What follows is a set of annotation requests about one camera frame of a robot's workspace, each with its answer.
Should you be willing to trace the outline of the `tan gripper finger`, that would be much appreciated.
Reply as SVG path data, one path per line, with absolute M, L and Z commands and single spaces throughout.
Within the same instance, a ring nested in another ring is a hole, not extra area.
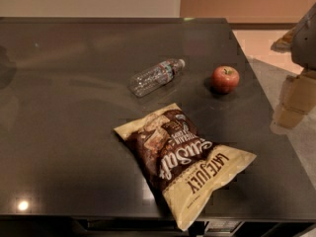
M 286 134 L 296 128 L 303 118 L 303 113 L 288 109 L 284 105 L 277 105 L 270 125 L 271 131 L 276 134 Z
M 285 107 L 308 114 L 316 106 L 316 71 L 304 70 L 297 76 L 287 76 L 279 98 Z

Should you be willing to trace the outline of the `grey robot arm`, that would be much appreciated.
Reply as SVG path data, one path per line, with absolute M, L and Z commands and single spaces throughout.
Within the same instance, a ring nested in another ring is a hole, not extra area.
M 283 81 L 271 124 L 276 134 L 294 129 L 316 107 L 316 4 L 297 23 L 291 36 L 282 39 L 291 40 L 291 60 L 303 70 Z

